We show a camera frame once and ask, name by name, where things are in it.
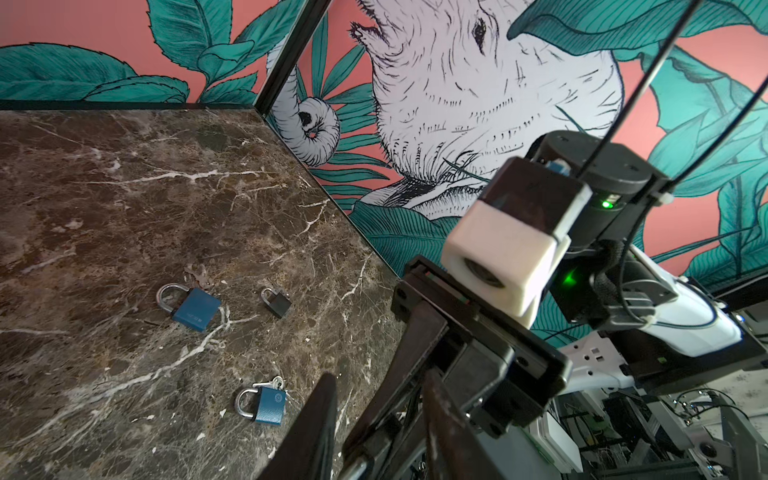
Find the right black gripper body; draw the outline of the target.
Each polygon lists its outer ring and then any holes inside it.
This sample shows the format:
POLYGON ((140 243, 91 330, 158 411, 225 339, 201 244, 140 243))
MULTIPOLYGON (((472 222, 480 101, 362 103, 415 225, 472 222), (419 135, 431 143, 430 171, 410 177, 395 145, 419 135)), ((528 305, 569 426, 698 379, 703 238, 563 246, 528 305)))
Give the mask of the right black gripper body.
POLYGON ((564 354, 423 256, 407 264, 391 310, 406 328, 343 444, 344 479, 400 479, 427 453, 430 370, 468 427, 493 437, 541 417, 567 385, 564 354))

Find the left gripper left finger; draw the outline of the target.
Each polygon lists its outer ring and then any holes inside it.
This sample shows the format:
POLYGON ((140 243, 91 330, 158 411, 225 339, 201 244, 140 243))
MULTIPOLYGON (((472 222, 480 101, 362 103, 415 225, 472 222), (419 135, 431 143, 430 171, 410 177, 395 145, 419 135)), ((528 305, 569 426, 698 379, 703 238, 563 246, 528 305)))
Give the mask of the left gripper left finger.
POLYGON ((336 377, 324 373, 258 480, 330 479, 336 414, 336 377))

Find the blue padlock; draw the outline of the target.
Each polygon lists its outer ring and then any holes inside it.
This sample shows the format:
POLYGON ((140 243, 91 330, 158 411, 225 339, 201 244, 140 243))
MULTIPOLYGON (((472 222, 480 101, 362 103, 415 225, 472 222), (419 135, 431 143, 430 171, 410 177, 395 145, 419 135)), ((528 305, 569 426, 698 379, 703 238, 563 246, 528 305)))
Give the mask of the blue padlock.
POLYGON ((178 283, 169 283, 158 289, 155 295, 157 305, 171 315, 173 321, 192 330, 204 332, 219 312, 222 302, 199 288, 190 288, 178 283), (186 293, 178 307, 166 303, 164 295, 169 290, 186 293))
POLYGON ((270 381, 240 389, 234 399, 235 412, 255 423, 280 426, 286 403, 284 385, 284 379, 275 376, 270 381))

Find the dark padlock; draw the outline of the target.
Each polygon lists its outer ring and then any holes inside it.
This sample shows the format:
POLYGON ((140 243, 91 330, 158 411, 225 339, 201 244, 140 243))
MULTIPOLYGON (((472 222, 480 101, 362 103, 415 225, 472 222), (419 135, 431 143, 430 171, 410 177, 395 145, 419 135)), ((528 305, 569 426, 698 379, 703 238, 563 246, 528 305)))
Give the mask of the dark padlock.
POLYGON ((260 296, 267 309, 278 318, 284 318, 292 306, 289 296, 280 289, 265 287, 260 296))

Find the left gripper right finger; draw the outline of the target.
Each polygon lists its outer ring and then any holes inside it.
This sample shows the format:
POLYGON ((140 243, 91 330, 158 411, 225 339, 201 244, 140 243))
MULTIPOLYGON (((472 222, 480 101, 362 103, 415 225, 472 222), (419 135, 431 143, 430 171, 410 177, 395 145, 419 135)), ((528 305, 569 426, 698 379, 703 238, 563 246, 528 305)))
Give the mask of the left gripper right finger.
POLYGON ((425 374, 423 412, 429 479, 477 479, 476 443, 436 370, 425 374))

